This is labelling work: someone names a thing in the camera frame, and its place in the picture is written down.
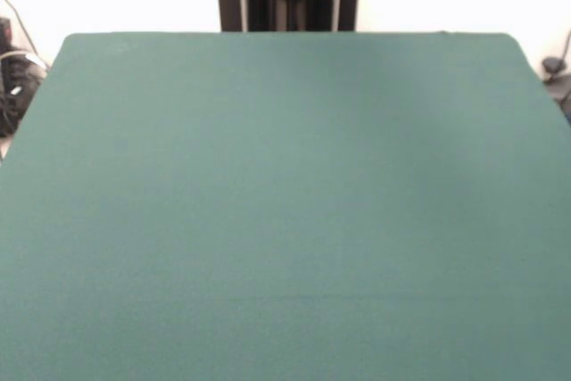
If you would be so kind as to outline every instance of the green felt surface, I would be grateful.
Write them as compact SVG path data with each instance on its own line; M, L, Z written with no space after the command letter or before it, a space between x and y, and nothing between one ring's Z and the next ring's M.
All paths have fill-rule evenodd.
M0 379L568 380L570 168L509 37L73 36L0 169Z

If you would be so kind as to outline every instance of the black cable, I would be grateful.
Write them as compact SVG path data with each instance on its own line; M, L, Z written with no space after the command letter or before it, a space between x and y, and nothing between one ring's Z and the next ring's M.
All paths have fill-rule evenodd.
M565 104L565 102L569 99L569 97L571 97L571 89L569 89L565 95L563 95L563 98L561 98L561 100L559 100L559 107L561 109L563 109L563 105Z
M565 60L565 57L567 57L567 52L569 51L569 42L571 42L571 29L567 33L567 41L565 42L565 48L563 48L563 54L561 55L561 60Z
M23 31L24 36L26 36L26 39L28 40L29 46L32 48L32 51L34 52L34 54L37 55L37 49L36 49L36 46L34 45L34 41L29 36L29 33L26 30L26 26L24 26L24 23L20 18L20 14L18 13L18 10L14 7L14 5L12 3L10 3L9 0L4 0L4 1L8 5L8 7L10 9L12 9L12 12L13 12L14 16L16 17L16 21L18 22L18 24L20 24L21 31Z

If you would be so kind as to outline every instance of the tabletop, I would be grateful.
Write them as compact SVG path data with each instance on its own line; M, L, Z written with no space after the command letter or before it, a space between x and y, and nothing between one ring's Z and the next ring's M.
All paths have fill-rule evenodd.
M568 379L570 145L503 35L69 37L0 171L0 378Z

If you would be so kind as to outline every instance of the table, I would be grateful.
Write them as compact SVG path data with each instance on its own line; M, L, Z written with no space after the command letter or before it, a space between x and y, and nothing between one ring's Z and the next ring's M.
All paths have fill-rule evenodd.
M570 145L503 35L69 37L0 171L0 379L568 379Z

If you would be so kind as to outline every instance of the cable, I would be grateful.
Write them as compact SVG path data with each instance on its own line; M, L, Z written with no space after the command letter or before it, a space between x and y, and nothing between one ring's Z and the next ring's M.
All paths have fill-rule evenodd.
M42 60L39 55L37 55L36 53L32 53L31 51L24 51L23 49L17 49L14 51L7 51L3 54L0 54L0 62L6 58L9 57L14 57L15 55L22 55L24 57L26 57L28 60L30 60L31 62L33 62L34 64L36 64L37 66L39 66L41 69L45 70L45 71L49 71L50 67L47 65L47 63Z
M571 42L571 29L567 33L567 40L565 42L565 48L563 48L563 54L561 55L561 60L565 60L565 57L567 57L567 52L569 51L569 42Z
M8 5L8 7L10 9L12 9L12 12L13 12L14 16L16 17L16 21L18 22L18 24L20 24L21 31L23 31L24 36L26 36L26 39L28 40L29 46L32 48L32 51L34 51L34 54L37 55L37 49L36 49L36 46L34 45L34 41L29 36L29 33L26 30L26 26L24 26L24 23L20 18L20 14L18 13L18 10L14 7L14 5L9 0L4 0L4 2Z
M563 110L563 106L565 104L565 102L569 99L569 97L571 97L571 89L569 89L565 95L563 95L563 97L558 101L559 107L561 108L561 110Z

